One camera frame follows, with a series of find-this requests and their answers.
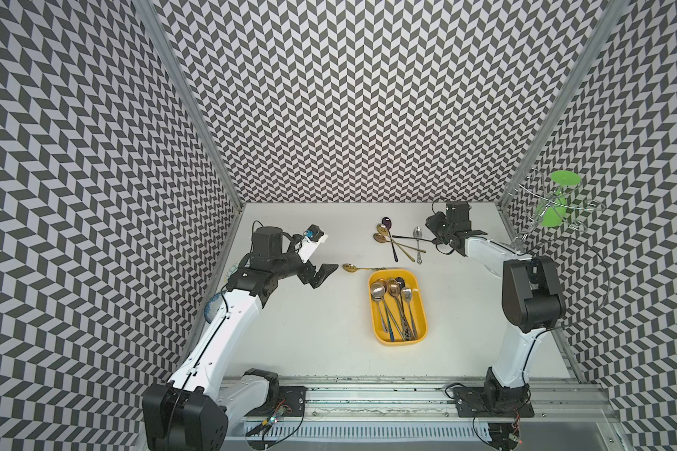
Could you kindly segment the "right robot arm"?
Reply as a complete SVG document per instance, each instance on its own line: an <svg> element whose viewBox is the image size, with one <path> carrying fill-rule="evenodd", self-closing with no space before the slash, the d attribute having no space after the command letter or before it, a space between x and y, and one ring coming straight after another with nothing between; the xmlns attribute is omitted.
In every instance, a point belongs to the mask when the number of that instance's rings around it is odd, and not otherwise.
<svg viewBox="0 0 677 451"><path fill-rule="evenodd" d="M481 399L487 411L505 413L530 403L535 352L564 317L566 304L553 259L534 257L474 229L470 210L466 201L449 202L425 225L434 244L449 246L500 278L501 307L509 325L498 360L487 370Z"/></svg>

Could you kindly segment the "yellow storage box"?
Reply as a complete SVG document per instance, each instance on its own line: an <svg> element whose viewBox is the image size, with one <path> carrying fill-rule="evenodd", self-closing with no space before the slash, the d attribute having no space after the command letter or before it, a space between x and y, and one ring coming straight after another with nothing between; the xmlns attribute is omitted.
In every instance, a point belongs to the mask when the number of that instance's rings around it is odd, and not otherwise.
<svg viewBox="0 0 677 451"><path fill-rule="evenodd" d="M405 282L405 286L410 287L410 289L413 291L412 310L417 328L417 339L413 341L408 341L404 337L404 329L402 328L400 316L401 310L399 308L395 286L395 279L397 277L401 277ZM377 304L372 300L372 296L370 296L370 285L376 281L383 282L386 286L385 303L390 311L395 342L390 342L389 336L383 331ZM369 306L370 315L372 316L372 319L370 320L372 322L372 330L376 340L380 344L387 347L410 346L419 344L421 341L425 340L426 336L428 336L429 327L426 309L423 304L419 280L417 279L417 276L413 274L413 272L399 268L385 269L383 271L374 272L369 279ZM408 319L409 325L411 326L408 308L405 307L405 310L405 315Z"/></svg>

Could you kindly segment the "black spoon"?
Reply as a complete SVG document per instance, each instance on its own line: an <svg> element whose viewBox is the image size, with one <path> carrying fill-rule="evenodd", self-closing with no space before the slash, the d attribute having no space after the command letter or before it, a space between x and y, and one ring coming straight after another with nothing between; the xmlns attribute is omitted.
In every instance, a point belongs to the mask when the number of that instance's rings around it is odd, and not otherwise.
<svg viewBox="0 0 677 451"><path fill-rule="evenodd" d="M408 323L408 319L405 315L405 305L404 305L404 297L402 297L402 289L405 287L405 282L401 277L397 277L395 279L395 286L396 286L396 291L397 291L397 299L399 303L399 308L401 310L400 316L401 316L401 321L402 321L402 328L404 329L404 337L408 341L413 341L414 340L414 334L412 331L411 326Z"/></svg>

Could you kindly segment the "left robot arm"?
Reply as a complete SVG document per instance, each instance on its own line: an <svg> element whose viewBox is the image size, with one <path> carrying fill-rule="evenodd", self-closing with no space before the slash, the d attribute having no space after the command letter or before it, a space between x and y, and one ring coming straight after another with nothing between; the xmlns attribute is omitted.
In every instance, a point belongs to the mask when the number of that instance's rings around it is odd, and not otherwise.
<svg viewBox="0 0 677 451"><path fill-rule="evenodd" d="M325 240L317 225L293 235L279 227L253 231L249 252L214 295L218 312L208 330L165 383L154 383L144 392L144 436L137 449L218 450L250 413L264 416L255 430L265 433L293 411L280 398L275 372L251 368L233 386L223 388L222 383L242 335L280 280L295 276L317 289L337 270L335 264L315 266L310 261Z"/></svg>

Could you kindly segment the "silver spoon ornate handle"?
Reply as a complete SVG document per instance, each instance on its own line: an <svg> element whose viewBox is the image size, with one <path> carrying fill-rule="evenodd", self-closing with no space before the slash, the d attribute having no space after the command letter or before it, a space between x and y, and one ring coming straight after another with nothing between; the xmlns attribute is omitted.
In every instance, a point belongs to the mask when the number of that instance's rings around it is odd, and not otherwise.
<svg viewBox="0 0 677 451"><path fill-rule="evenodd" d="M378 304L378 311L379 311L379 316L380 316L380 319L381 319L383 331L388 336L390 336L390 332L389 332L390 323L387 321L387 318L384 315L385 310L384 310L384 308L381 304Z"/></svg>

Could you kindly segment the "rose gold spoon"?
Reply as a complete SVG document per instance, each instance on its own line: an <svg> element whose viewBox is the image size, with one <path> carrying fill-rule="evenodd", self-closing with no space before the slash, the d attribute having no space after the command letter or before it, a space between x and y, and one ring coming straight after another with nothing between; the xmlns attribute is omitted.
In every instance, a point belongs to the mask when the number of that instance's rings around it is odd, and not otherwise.
<svg viewBox="0 0 677 451"><path fill-rule="evenodd" d="M407 245L403 245L403 244L398 244L398 242L394 242L393 240L389 240L389 238L387 238L384 235L381 235L378 232L374 233L374 235L372 235L372 237L376 242L380 242L380 244L388 244L390 242L391 244L395 244L396 246L399 246L402 249L411 249L413 251L417 251L417 248L415 248L415 247L407 246Z"/></svg>

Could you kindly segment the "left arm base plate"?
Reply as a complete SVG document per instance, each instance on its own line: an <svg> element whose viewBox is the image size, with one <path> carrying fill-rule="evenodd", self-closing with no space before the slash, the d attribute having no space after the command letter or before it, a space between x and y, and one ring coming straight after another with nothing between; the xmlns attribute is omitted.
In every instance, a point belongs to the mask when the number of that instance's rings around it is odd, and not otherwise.
<svg viewBox="0 0 677 451"><path fill-rule="evenodd" d="M268 417L277 409L284 409L288 417L302 417L306 411L307 392L306 386L280 386L278 392L270 395L263 406L250 411L246 416Z"/></svg>

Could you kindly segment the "ornate gold small spoon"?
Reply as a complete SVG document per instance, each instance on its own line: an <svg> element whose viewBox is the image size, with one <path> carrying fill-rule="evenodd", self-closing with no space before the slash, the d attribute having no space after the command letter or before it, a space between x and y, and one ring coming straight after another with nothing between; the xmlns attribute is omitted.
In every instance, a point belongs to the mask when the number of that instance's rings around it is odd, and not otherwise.
<svg viewBox="0 0 677 451"><path fill-rule="evenodd" d="M346 272L358 272L358 271L383 271L384 267L357 267L351 263L343 263L342 269Z"/></svg>

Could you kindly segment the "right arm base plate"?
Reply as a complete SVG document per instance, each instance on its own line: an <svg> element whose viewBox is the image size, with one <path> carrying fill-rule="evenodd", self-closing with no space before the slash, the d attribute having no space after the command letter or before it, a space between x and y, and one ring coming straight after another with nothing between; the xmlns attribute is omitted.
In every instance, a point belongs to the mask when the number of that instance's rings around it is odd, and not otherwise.
<svg viewBox="0 0 677 451"><path fill-rule="evenodd" d="M509 389L455 386L451 388L451 400L462 418L499 417L533 418L535 411L530 402L530 389Z"/></svg>

